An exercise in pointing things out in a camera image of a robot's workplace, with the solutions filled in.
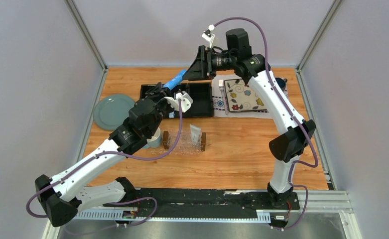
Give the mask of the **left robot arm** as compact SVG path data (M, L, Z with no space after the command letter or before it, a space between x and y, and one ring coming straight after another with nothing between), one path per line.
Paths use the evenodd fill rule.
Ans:
M134 103L123 123L92 153L54 176L42 174L36 178L36 193L26 204L27 212L60 227L85 209L103 204L132 205L135 192L125 177L102 186L89 187L88 183L126 158L141 160L134 153L154 140L165 115L190 109L193 100L188 93L173 94L171 89L169 84L158 83Z

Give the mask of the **grey white toothpaste tube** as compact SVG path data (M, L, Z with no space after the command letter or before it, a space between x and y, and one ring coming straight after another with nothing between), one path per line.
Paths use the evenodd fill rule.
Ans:
M201 128L200 127L197 127L197 126L194 126L194 125L190 125L190 136L191 136L191 143L193 146L196 146L200 139L201 139Z

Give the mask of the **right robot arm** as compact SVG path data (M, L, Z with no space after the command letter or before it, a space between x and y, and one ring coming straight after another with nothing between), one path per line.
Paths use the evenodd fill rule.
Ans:
M218 71L233 70L264 103L273 119L279 136L269 142L275 158L272 178L267 186L267 202L281 208L293 193L291 177L295 164L310 144L316 125L304 117L290 103L270 70L266 58L253 54L248 33L242 28L226 32L227 49L215 46L210 25L202 34L209 46L199 46L197 56L184 80L214 79Z

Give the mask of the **light blue mug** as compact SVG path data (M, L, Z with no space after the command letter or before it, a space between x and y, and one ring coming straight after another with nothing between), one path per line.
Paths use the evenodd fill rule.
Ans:
M162 136L161 130L158 128L154 135L151 138L146 140L147 144L143 147L143 149L147 148L159 148L161 146Z

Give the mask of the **blue toothpaste tube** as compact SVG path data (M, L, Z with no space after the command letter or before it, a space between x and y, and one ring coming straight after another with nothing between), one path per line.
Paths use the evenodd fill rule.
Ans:
M177 73L175 77L173 77L170 81L163 85L164 88L168 88L169 90L173 90L178 84L180 84L183 79L183 75L186 73L186 69L182 69Z

